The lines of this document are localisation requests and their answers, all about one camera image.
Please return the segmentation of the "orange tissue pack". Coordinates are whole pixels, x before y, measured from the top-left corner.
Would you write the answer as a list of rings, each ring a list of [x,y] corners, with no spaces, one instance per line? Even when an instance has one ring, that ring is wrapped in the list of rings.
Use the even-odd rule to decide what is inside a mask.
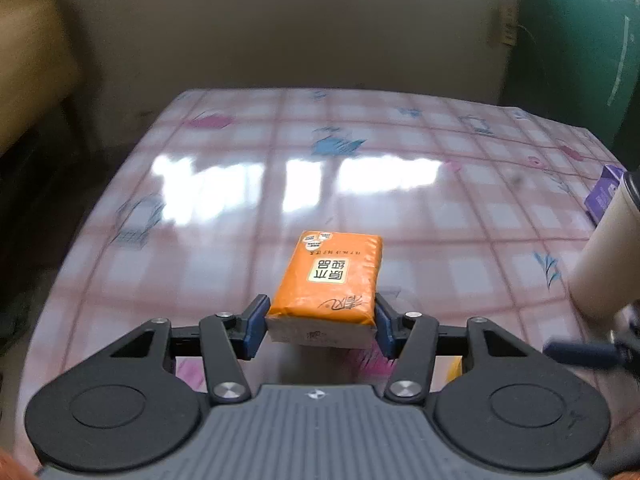
[[[281,344],[348,350],[374,343],[378,235],[305,231],[266,315]]]

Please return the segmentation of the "purple wet wipes pack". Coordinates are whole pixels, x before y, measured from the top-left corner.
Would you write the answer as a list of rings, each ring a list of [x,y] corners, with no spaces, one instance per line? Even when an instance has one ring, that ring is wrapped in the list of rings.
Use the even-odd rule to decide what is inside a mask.
[[[624,167],[613,164],[604,165],[599,179],[584,199],[587,214],[595,226],[601,221],[608,205],[612,202],[625,172]]]

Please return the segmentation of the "cup with black lid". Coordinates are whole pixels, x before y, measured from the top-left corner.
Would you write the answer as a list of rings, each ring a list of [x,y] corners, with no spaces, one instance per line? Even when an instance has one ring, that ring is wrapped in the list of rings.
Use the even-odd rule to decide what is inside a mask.
[[[639,300],[639,173],[627,171],[568,280],[574,306],[593,320]]]

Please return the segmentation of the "pink checkered tablecloth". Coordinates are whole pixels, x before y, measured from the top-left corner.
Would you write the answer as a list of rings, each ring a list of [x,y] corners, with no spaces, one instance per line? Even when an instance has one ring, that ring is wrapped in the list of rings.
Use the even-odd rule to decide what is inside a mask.
[[[484,315],[534,347],[604,337],[568,300],[612,154],[516,107],[382,91],[190,90],[112,177],[53,284],[17,409],[149,318],[273,295],[306,231],[382,238],[399,311]]]

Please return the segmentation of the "green door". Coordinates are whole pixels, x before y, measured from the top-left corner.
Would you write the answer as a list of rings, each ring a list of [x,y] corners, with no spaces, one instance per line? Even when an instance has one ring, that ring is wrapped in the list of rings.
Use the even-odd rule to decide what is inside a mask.
[[[518,0],[500,96],[612,146],[639,79],[639,0]]]

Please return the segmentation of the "wall power outlet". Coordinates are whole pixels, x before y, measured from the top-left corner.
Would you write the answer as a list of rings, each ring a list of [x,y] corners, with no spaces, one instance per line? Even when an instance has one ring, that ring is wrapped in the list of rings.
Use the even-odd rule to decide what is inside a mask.
[[[500,44],[514,47],[518,41],[518,12],[514,6],[503,4],[498,9]]]

